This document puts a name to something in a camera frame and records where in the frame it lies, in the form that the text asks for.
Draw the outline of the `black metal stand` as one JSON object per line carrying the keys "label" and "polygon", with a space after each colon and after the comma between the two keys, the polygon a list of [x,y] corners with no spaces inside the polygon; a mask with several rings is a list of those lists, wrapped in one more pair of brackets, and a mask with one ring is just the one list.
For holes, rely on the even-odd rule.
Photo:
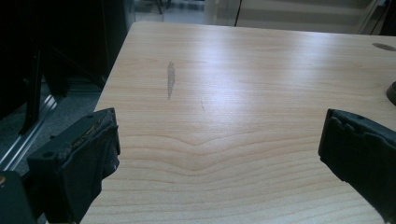
{"label": "black metal stand", "polygon": [[31,75],[28,79],[28,97],[25,119],[20,134],[26,134],[36,124],[39,118],[41,96],[41,50],[36,49],[32,58]]}

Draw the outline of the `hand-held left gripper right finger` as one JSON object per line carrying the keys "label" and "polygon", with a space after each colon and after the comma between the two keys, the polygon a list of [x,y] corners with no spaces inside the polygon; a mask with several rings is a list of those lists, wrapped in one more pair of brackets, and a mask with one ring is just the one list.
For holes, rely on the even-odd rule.
{"label": "hand-held left gripper right finger", "polygon": [[330,109],[318,154],[386,223],[396,223],[396,132],[363,116]]}

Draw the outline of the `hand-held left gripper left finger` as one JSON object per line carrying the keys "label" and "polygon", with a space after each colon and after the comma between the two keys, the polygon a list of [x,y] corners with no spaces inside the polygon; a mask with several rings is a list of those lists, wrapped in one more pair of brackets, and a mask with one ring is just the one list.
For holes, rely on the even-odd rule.
{"label": "hand-held left gripper left finger", "polygon": [[75,122],[28,158],[31,177],[43,186],[44,213],[52,223],[79,223],[120,161],[114,108]]}

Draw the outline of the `dark brown double cup holder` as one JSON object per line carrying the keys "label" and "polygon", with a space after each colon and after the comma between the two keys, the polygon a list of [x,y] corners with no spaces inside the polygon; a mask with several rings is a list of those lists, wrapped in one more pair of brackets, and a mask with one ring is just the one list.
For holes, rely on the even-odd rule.
{"label": "dark brown double cup holder", "polygon": [[387,89],[386,95],[388,99],[396,106],[396,81],[394,81]]}

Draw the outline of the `dark round table grommet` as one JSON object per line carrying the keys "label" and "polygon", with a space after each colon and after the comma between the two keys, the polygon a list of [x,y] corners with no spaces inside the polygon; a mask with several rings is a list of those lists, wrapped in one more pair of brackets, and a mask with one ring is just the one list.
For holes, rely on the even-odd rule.
{"label": "dark round table grommet", "polygon": [[396,48],[390,45],[382,44],[382,43],[373,43],[372,44],[374,47],[387,50],[387,51],[396,51]]}

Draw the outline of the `aluminium floor rail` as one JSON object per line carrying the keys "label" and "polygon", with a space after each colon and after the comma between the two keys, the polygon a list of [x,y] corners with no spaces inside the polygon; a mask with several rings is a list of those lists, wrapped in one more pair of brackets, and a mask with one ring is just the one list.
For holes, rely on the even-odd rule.
{"label": "aluminium floor rail", "polygon": [[45,120],[53,113],[57,104],[57,98],[52,95],[45,99],[43,105],[39,108],[40,115],[35,124],[26,133],[20,134],[5,153],[0,153],[0,171],[16,169],[33,142],[37,139],[43,129]]}

